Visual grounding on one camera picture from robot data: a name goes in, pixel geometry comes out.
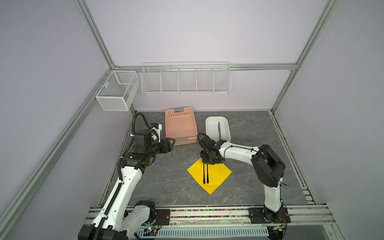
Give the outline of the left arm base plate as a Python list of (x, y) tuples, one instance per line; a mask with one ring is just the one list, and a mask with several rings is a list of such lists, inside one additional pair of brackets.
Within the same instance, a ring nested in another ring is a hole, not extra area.
[(170, 209), (156, 209), (153, 220), (144, 222), (144, 226), (168, 226), (171, 220)]

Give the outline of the purple black spoon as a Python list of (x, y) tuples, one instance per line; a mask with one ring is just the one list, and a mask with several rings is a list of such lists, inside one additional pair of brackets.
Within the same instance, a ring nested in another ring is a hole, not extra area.
[(203, 164), (203, 184), (206, 184), (205, 164)]

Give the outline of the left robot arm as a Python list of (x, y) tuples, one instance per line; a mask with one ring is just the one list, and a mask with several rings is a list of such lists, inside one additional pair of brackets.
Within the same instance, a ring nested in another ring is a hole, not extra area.
[(161, 139), (161, 130), (161, 124), (149, 124), (143, 113), (135, 113), (131, 141), (118, 161), (118, 179), (92, 224), (81, 228), (79, 240), (139, 239), (139, 227), (156, 221), (156, 206), (152, 201), (137, 202), (131, 213), (126, 208), (145, 169), (156, 155), (171, 152), (176, 143), (172, 138)]

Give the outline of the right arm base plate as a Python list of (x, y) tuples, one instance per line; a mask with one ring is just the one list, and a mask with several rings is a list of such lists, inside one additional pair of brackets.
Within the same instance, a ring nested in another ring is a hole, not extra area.
[(277, 212), (273, 212), (268, 208), (249, 208), (249, 218), (252, 224), (288, 224), (291, 219), (287, 208), (282, 206)]

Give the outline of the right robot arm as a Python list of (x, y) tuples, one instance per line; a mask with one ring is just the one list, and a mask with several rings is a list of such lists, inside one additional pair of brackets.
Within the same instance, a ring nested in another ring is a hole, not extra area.
[(259, 181), (264, 185), (264, 219), (268, 223), (289, 223), (288, 210), (282, 200), (282, 184), (285, 163), (266, 144), (260, 147), (247, 147), (232, 144), (225, 140), (214, 141), (204, 133), (198, 133), (198, 144), (202, 147), (202, 163), (223, 164), (225, 160), (237, 160), (253, 166)]

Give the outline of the purple black knife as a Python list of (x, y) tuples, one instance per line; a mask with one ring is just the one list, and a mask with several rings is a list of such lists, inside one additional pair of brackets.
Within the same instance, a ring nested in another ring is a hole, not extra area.
[(219, 135), (219, 140), (222, 139), (222, 135), (221, 135), (221, 123), (218, 122), (218, 135)]

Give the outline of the white oval tray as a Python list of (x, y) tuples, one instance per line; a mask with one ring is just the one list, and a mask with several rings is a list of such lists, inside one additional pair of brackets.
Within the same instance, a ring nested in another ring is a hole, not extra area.
[(225, 140), (231, 141), (231, 133), (229, 122), (225, 117), (212, 116), (206, 118), (206, 135), (214, 141)]

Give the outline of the yellow paper napkin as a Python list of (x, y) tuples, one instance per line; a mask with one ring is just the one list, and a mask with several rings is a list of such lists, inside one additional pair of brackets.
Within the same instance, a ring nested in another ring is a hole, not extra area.
[[(203, 162), (199, 158), (188, 169), (192, 178), (209, 194), (215, 192), (224, 181), (231, 175), (232, 171), (225, 164), (209, 165), (209, 184), (203, 184)], [(205, 164), (205, 173), (207, 176), (207, 165)]]

